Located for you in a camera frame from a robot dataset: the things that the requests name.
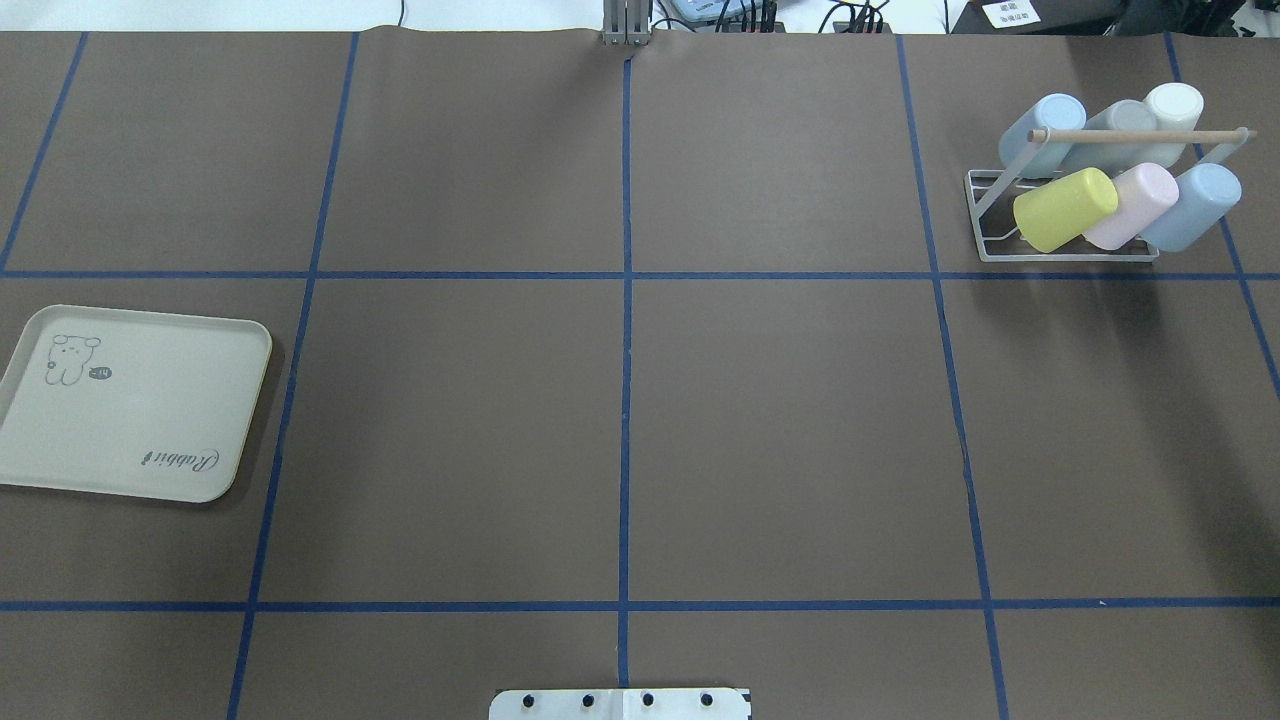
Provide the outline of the yellow plastic cup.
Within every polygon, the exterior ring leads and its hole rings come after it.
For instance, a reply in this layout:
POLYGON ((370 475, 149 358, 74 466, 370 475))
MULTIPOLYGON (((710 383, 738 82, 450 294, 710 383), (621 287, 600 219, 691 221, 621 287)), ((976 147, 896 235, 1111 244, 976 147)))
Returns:
POLYGON ((1012 201, 1012 218, 1037 252, 1053 252, 1116 209, 1112 179, 1089 167, 1021 193, 1012 201))

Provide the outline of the pink plastic cup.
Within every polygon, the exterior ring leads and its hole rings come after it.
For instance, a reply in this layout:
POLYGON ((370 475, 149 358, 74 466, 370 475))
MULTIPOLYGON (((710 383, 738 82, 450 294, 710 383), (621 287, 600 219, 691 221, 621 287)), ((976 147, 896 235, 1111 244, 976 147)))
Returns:
POLYGON ((1144 228, 1171 209, 1180 197, 1172 173, 1143 161, 1114 178, 1117 209, 1087 228, 1082 237, 1103 251, 1114 251, 1135 238, 1144 228))

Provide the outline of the cream plastic cup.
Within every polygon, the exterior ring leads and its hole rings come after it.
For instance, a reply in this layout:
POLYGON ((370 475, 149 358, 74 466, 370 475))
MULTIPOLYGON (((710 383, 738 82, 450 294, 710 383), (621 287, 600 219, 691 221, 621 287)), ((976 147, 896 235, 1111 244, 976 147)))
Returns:
POLYGON ((1193 85, 1167 82, 1155 86, 1143 99, 1158 131, 1194 131, 1204 110, 1204 97, 1193 85))

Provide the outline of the white serving tray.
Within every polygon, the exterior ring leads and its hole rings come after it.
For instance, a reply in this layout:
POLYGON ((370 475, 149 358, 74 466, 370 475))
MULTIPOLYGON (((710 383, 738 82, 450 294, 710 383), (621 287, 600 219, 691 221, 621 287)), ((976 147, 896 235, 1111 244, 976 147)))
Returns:
POLYGON ((238 473, 271 351, 251 320, 44 307, 3 377, 3 483, 212 502, 238 473))

